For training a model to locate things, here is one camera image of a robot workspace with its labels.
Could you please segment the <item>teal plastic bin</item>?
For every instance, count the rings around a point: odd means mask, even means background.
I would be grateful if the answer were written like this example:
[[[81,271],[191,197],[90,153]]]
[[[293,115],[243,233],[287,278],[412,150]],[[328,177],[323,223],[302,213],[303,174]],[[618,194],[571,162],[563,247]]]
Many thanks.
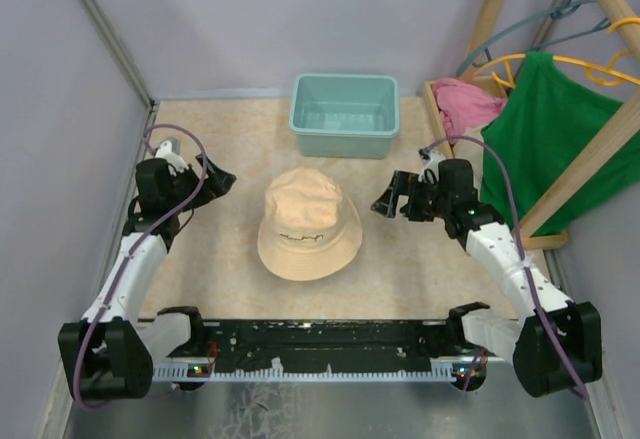
[[[400,130],[398,83],[388,75],[301,74],[289,127],[305,156],[383,159]]]

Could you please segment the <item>beige bucket hat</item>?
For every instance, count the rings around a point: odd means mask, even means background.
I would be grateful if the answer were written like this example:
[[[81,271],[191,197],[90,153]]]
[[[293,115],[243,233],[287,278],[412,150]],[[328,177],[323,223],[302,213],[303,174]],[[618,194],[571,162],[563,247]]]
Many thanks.
[[[295,282],[323,279],[350,264],[362,242],[353,201],[320,170],[289,170],[266,189],[257,250],[274,275]]]

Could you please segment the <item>wooden clothes rack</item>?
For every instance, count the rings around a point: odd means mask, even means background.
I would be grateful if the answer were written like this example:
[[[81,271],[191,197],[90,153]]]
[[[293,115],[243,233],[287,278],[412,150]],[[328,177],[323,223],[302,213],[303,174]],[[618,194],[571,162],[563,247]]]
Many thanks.
[[[528,51],[499,63],[477,57],[495,41],[505,0],[484,0],[467,58],[424,86],[431,129],[448,159],[470,140],[479,197],[529,250],[555,248],[568,225],[639,180],[639,100],[592,91],[562,70],[564,55]]]

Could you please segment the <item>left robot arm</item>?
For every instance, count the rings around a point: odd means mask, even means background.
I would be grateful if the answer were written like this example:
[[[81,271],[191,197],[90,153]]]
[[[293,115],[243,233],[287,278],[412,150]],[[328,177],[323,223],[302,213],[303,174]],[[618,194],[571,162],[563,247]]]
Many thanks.
[[[69,391],[84,407],[142,398],[155,367],[167,357],[177,350],[194,356],[207,346],[208,332],[195,306],[164,308],[150,325],[136,327],[153,276],[181,231],[180,214],[223,197],[237,180],[205,154],[196,159],[201,172],[175,152],[157,151],[136,166],[137,195],[113,268],[82,318],[58,333]]]

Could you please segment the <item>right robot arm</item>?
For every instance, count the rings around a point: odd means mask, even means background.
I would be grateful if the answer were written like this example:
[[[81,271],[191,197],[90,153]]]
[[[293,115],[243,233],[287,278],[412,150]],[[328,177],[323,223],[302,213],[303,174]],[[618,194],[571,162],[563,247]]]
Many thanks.
[[[502,358],[533,397],[584,393],[601,379],[597,309],[573,301],[520,251],[499,212],[480,202],[468,161],[432,154],[420,174],[397,170],[371,209],[386,218],[442,220],[448,237],[488,271],[516,312],[510,320],[480,304],[452,310],[446,339],[454,352],[481,347]]]

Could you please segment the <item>pink garment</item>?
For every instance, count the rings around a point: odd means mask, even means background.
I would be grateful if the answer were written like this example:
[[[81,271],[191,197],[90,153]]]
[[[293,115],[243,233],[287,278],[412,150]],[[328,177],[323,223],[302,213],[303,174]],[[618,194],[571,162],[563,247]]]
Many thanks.
[[[439,116],[447,136],[464,135],[468,129],[484,127],[504,110],[507,99],[454,78],[437,80],[432,86]]]

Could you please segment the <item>green tank top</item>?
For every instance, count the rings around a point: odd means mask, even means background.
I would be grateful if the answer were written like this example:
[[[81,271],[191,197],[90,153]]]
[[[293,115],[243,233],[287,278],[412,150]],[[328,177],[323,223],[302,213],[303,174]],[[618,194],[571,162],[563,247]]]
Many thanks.
[[[558,69],[548,53],[526,55],[503,112],[481,130],[504,163],[523,218],[623,103],[592,91]],[[555,235],[639,182],[639,137],[631,138],[540,227]]]

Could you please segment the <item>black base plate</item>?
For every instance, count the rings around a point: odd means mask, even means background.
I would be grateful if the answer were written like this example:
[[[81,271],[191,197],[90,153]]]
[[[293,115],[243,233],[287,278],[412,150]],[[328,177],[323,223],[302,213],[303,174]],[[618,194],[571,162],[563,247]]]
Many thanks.
[[[451,320],[206,321],[200,336],[168,357],[202,359],[221,372],[267,369],[278,359],[286,372],[426,372],[435,359],[477,347]]]

